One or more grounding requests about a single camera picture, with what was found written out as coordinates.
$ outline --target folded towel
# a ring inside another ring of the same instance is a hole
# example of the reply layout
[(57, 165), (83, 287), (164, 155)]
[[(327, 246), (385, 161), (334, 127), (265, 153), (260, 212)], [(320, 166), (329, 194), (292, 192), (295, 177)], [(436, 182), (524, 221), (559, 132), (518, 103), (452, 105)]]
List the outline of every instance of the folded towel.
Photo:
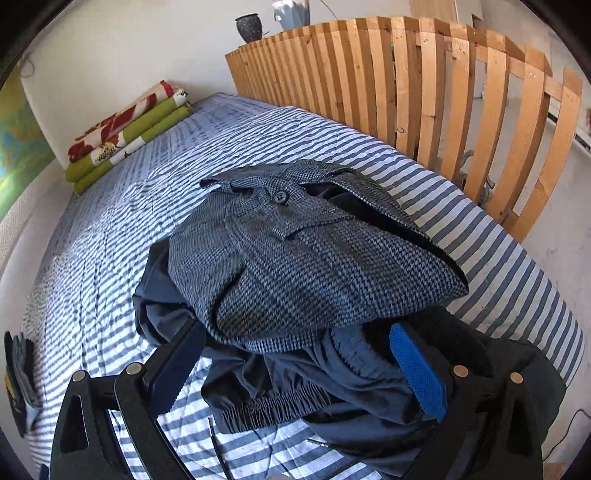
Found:
[(24, 437), (30, 433), (33, 422), (41, 411), (41, 402), (33, 388), (33, 342), (26, 339), (22, 333), (12, 338), (10, 332), (6, 332), (4, 349), (4, 383), (18, 433)]
[(155, 106), (149, 112), (131, 122), (117, 135), (112, 136), (100, 147), (95, 148), (85, 157), (71, 163), (66, 169), (66, 181), (74, 183), (84, 175), (89, 174), (95, 167), (111, 158), (121, 148), (138, 138), (146, 130), (156, 125), (178, 107), (187, 103), (189, 95), (186, 90), (179, 89), (174, 95)]
[(133, 140), (133, 142), (129, 143), (126, 147), (123, 147), (111, 158), (105, 160), (103, 163), (94, 168), (90, 173), (78, 180), (74, 184), (74, 191), (78, 195), (82, 195), (86, 190), (88, 190), (89, 187), (91, 187), (99, 178), (101, 178), (115, 165), (129, 157), (133, 152), (143, 147), (146, 143), (152, 141), (160, 134), (166, 132), (166, 130), (172, 128), (177, 123), (187, 118), (189, 115), (191, 115), (191, 113), (193, 113), (193, 109), (188, 103), (177, 108), (173, 113), (166, 116), (166, 118), (158, 122), (152, 128), (146, 130), (138, 138)]
[(70, 161), (75, 162), (88, 155), (96, 147), (100, 147), (105, 143), (110, 137), (121, 132), (121, 130), (136, 118), (151, 110), (159, 103), (164, 102), (167, 98), (172, 97), (173, 93), (174, 89), (162, 80), (162, 82), (147, 91), (141, 100), (134, 102), (132, 105), (111, 115), (109, 118), (105, 118), (102, 122), (76, 138), (74, 144), (68, 150)]

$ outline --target metal rivet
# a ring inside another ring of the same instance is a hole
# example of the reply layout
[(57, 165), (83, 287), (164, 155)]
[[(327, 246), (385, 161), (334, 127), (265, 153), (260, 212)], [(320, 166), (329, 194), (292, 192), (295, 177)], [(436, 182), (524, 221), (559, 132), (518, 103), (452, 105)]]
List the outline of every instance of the metal rivet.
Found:
[(129, 364), (126, 368), (125, 368), (125, 372), (128, 375), (137, 375), (138, 373), (140, 373), (142, 371), (142, 364), (139, 364), (138, 362), (134, 362), (132, 364)]
[(511, 375), (509, 375), (509, 377), (513, 383), (516, 383), (518, 385), (523, 383), (523, 377), (521, 376), (521, 374), (517, 372), (513, 372)]
[(85, 376), (86, 372), (84, 370), (78, 370), (77, 372), (74, 372), (74, 375), (72, 375), (72, 380), (74, 382), (81, 382), (84, 380)]
[(453, 374), (456, 377), (466, 378), (468, 376), (468, 369), (463, 365), (456, 365), (453, 367)]

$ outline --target black ceramic pot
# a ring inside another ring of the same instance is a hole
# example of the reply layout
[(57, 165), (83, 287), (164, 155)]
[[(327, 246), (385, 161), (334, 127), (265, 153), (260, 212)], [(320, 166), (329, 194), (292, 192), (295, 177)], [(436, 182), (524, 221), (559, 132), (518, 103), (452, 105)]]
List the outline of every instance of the black ceramic pot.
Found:
[(246, 43), (262, 38), (262, 24), (258, 14), (243, 15), (236, 19), (238, 33)]

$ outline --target houndstooth fabric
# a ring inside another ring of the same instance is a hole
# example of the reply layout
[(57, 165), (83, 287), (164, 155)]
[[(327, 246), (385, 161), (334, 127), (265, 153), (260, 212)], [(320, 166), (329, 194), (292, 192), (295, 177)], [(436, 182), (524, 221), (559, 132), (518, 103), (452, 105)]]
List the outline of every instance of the houndstooth fabric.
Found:
[[(302, 185), (314, 183), (352, 193), (401, 235), (309, 195)], [(468, 293), (453, 260), (353, 168), (300, 160), (201, 181), (213, 184), (220, 188), (171, 236), (168, 271), (219, 342), (297, 350), (322, 329), (396, 318)]]

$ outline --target folded blanket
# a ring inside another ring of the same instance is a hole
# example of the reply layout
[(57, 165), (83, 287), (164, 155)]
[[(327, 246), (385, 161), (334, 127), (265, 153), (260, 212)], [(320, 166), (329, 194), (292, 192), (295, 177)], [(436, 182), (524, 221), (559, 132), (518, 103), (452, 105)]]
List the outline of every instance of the folded blanket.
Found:
[(88, 155), (96, 147), (105, 143), (107, 139), (121, 132), (133, 120), (151, 110), (159, 103), (164, 102), (167, 98), (172, 97), (173, 93), (173, 88), (167, 82), (161, 81), (158, 85), (147, 91), (141, 100), (104, 119), (90, 130), (87, 130), (83, 135), (76, 138), (74, 144), (68, 150), (68, 158), (71, 162), (80, 160), (84, 155)]
[(112, 136), (100, 147), (95, 148), (88, 155), (71, 163), (66, 169), (66, 181), (74, 183), (84, 175), (90, 173), (95, 167), (111, 158), (121, 148), (138, 138), (146, 130), (156, 125), (166, 116), (174, 112), (178, 107), (187, 103), (189, 96), (187, 91), (179, 89), (174, 95), (155, 106), (149, 112), (143, 114), (137, 120), (131, 122), (117, 135)]
[(86, 190), (88, 190), (89, 187), (91, 187), (99, 178), (101, 178), (115, 165), (129, 157), (133, 152), (143, 147), (146, 143), (152, 141), (157, 136), (166, 132), (166, 130), (172, 128), (177, 123), (187, 118), (189, 115), (191, 115), (191, 113), (193, 113), (193, 109), (188, 103), (177, 108), (173, 113), (166, 116), (166, 118), (162, 119), (152, 128), (141, 134), (141, 136), (133, 140), (133, 142), (131, 142), (129, 145), (119, 150), (110, 159), (105, 160), (103, 163), (94, 168), (94, 170), (92, 170), (89, 174), (84, 175), (84, 177), (74, 184), (74, 191), (78, 195), (83, 194)]

